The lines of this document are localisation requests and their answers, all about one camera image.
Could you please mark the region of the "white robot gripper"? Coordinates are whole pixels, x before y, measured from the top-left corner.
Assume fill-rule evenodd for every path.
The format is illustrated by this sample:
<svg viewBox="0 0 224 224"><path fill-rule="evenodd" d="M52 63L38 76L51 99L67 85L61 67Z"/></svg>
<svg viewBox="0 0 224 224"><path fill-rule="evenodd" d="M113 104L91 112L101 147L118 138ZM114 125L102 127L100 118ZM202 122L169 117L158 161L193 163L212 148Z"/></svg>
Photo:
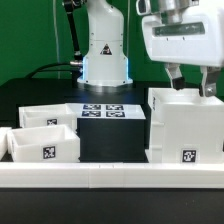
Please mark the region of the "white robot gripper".
<svg viewBox="0 0 224 224"><path fill-rule="evenodd" d="M146 16L142 30L149 58L167 62L164 67L173 89L185 88L179 64L197 65L202 73L199 95L216 95L219 67L224 67L224 6L189 7L183 22L174 25L163 25L157 15Z"/></svg>

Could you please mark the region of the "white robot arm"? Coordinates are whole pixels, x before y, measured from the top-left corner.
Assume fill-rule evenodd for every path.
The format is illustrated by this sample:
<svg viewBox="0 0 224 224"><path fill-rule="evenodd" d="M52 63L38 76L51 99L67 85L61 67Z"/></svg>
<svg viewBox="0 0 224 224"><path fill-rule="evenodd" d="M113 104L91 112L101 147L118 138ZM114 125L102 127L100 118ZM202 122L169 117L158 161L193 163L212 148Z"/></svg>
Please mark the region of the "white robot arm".
<svg viewBox="0 0 224 224"><path fill-rule="evenodd" d="M89 50L78 82L99 89L130 85L122 13L106 0L87 0L86 8ZM224 68L224 0L136 0L136 11L146 52L164 64L171 87L182 89L180 66L194 65L203 74L199 94L214 96Z"/></svg>

